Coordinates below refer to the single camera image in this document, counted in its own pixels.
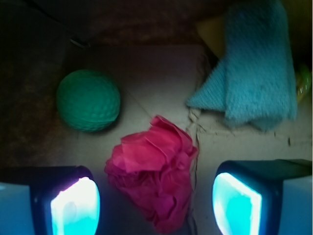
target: yellow object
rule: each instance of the yellow object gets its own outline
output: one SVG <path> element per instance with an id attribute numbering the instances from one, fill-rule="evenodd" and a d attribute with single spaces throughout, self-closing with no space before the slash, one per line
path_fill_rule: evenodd
<path id="1" fill-rule="evenodd" d="M 221 59 L 225 53 L 224 27 L 225 15 L 220 15 L 204 21 L 196 22 L 198 34 L 211 49 L 211 51 Z"/>
<path id="2" fill-rule="evenodd" d="M 310 91 L 312 85 L 312 72 L 306 65 L 301 65 L 296 73 L 297 79 L 297 101 L 298 103 Z"/>

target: green ball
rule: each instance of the green ball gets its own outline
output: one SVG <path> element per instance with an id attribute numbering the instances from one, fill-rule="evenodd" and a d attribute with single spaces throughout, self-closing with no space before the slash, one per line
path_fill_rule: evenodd
<path id="1" fill-rule="evenodd" d="M 61 119 L 74 129 L 99 131 L 116 120 L 120 94 L 117 86 L 102 73 L 78 70 L 61 81 L 57 109 Z"/>

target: crumpled paper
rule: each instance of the crumpled paper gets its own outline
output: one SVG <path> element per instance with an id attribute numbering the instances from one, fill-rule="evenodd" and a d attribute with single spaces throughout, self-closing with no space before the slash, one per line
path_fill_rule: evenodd
<path id="1" fill-rule="evenodd" d="M 190 165 L 198 149 L 191 137 L 161 116 L 152 127 L 125 136 L 104 171 L 109 183 L 128 195 L 155 229 L 180 228 L 191 199 Z"/>

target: illuminated panel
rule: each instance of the illuminated panel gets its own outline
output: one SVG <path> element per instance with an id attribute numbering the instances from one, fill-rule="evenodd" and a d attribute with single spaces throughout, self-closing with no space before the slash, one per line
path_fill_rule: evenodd
<path id="1" fill-rule="evenodd" d="M 98 187 L 88 177 L 61 191 L 51 201 L 54 235 L 93 235 L 100 212 Z"/>
<path id="2" fill-rule="evenodd" d="M 214 216 L 224 235 L 257 235 L 262 196 L 229 173 L 219 174 L 213 184 Z"/>

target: blue cloth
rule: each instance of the blue cloth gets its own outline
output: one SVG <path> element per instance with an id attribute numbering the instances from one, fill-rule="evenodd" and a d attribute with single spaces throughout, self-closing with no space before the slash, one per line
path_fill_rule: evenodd
<path id="1" fill-rule="evenodd" d="M 288 20 L 279 0 L 232 6 L 226 16 L 226 53 L 189 107 L 225 112 L 225 123 L 269 130 L 297 114 Z"/>

